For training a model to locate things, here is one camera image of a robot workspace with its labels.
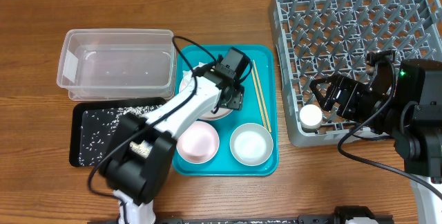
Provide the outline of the wooden chopstick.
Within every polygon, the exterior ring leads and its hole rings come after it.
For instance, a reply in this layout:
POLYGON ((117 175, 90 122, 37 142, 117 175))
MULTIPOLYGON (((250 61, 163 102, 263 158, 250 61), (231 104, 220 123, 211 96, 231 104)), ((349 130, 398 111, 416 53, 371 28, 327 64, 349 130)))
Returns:
POLYGON ((255 74, 256 74, 256 79, 257 79, 257 83, 258 83, 258 92, 260 94, 261 97, 261 101, 262 101, 262 107, 263 107, 263 111, 264 111, 264 115, 265 115, 265 120, 267 121, 267 127, 268 127, 268 132, 271 133, 272 132, 272 128, 271 128, 271 123, 270 123, 270 119, 269 119, 269 114, 267 111, 267 105, 265 102, 265 97, 263 94, 263 90, 262 90, 262 84, 260 81, 260 77, 259 77, 259 73, 258 73, 258 68, 255 62, 255 74))
POLYGON ((258 107, 260 110, 260 116, 262 119, 262 125, 266 130, 269 130, 267 127, 267 121, 265 120, 265 115, 264 115, 264 111, 263 111, 263 107, 262 107, 262 101, 261 101, 261 97, 260 94, 258 92, 258 83, 257 83, 257 79, 256 79, 256 74, 255 74, 255 62, 252 61, 252 69, 251 69, 251 76, 252 76, 252 80, 253 80, 253 86, 256 92, 256 99, 258 102, 258 107))

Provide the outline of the white napkin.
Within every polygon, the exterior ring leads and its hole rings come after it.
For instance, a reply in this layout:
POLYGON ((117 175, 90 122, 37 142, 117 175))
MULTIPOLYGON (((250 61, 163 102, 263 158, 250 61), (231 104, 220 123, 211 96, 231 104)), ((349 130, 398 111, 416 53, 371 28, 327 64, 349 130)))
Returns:
POLYGON ((181 84, 183 86, 187 86, 189 84, 189 82, 193 79, 192 75, 193 75, 192 71, 183 71, 183 77, 182 77, 181 84))

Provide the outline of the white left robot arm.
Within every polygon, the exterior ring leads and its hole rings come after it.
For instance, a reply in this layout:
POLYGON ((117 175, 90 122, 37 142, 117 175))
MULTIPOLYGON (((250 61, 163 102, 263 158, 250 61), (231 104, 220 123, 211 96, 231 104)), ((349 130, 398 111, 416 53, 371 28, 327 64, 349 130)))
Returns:
POLYGON ((103 159, 93 168, 113 190, 119 204, 117 223, 154 223, 153 199, 161 190, 177 139, 202 115, 216 109, 242 108, 245 68, 210 63, 191 71, 186 88, 144 117, 125 115, 103 159))

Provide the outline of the white cup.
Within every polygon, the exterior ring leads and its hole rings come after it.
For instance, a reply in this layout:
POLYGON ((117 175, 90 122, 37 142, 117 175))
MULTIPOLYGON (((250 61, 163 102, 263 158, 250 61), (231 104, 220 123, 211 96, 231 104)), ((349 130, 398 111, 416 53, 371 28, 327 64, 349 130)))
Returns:
POLYGON ((299 119, 302 129, 305 131, 317 131, 323 121, 323 113, 315 104, 308 104, 299 111, 299 119))

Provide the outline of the white round plate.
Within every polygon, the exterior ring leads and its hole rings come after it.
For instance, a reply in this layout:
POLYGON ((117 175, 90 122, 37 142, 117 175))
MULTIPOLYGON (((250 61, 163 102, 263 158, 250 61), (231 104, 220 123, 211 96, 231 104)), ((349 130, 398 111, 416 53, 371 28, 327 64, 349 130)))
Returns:
MULTIPOLYGON (((186 87, 183 86, 180 82, 179 85, 179 92, 183 91, 186 87)), ((233 110, 232 109, 225 109, 225 108, 219 108, 216 113, 213 113, 212 111, 208 111, 205 114, 203 114, 200 119, 201 120, 219 120, 221 118, 224 118, 228 116, 233 110)))

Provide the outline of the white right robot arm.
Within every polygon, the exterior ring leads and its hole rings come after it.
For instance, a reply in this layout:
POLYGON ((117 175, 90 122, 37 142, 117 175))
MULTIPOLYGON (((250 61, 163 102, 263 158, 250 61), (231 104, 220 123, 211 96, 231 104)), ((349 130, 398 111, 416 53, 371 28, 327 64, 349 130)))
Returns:
POLYGON ((371 84, 344 75, 309 85, 321 109, 338 106, 338 116, 357 123, 338 141, 345 157, 410 179, 420 223, 441 222, 441 63, 407 59, 394 68, 390 58, 369 62, 376 72, 371 84), (404 168, 396 169, 353 155, 342 145, 363 127, 394 139, 404 168))

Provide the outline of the grey bowl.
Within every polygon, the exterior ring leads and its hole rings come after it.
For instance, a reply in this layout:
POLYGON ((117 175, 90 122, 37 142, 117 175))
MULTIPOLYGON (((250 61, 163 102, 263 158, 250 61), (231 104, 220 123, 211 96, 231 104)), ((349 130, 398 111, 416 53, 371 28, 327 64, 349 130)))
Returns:
POLYGON ((232 156, 242 165, 255 167, 265 163, 273 152, 273 138, 262 125, 246 123, 231 134, 232 156))

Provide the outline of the pink bowl with rice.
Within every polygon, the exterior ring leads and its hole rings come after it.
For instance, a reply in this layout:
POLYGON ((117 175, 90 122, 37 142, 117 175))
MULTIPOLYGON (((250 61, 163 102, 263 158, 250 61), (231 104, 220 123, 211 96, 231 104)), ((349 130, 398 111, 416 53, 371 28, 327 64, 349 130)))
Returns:
POLYGON ((178 139, 177 152, 191 164, 210 161, 218 152, 220 138, 213 126, 203 121, 194 122, 178 139))

